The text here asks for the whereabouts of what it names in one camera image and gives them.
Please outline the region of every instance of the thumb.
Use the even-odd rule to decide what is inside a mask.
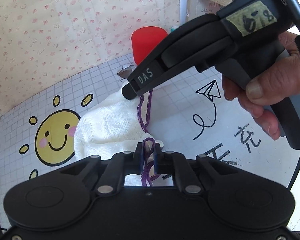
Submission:
[[[251,102],[261,106],[300,94],[300,56],[292,54],[274,63],[250,81],[246,93]]]

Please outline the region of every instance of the human hand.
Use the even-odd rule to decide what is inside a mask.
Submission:
[[[276,116],[263,109],[263,106],[273,105],[286,97],[300,94],[300,54],[294,42],[296,36],[290,32],[279,36],[280,42],[291,56],[279,60],[252,79],[246,91],[222,76],[225,98],[228,101],[238,98],[241,107],[252,115],[255,122],[273,140],[280,137],[279,122]]]

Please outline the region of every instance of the red object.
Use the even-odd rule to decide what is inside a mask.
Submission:
[[[162,41],[167,32],[160,27],[143,27],[131,36],[133,59],[137,66]]]

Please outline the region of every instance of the paper airplane drawing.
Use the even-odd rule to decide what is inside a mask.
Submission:
[[[207,99],[213,102],[213,98],[221,98],[217,81],[214,80],[204,87],[196,91],[197,94],[204,95]]]

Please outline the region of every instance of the yellow oval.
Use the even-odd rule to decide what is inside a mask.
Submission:
[[[81,106],[82,106],[82,107],[87,106],[88,104],[91,103],[92,99],[93,99],[93,94],[88,94],[88,95],[86,95],[86,96],[82,99]]]
[[[30,123],[31,125],[35,125],[37,122],[38,122],[38,119],[37,119],[35,116],[31,116],[31,117],[29,118],[29,123]]]
[[[28,144],[24,144],[24,145],[22,145],[22,146],[20,147],[19,153],[20,153],[20,154],[25,154],[25,153],[28,152],[28,150],[29,150],[29,145],[28,145]]]
[[[38,177],[38,171],[37,169],[34,169],[33,171],[31,171],[29,179],[34,179],[36,177]]]
[[[58,106],[60,104],[60,96],[57,95],[53,98],[53,106]]]

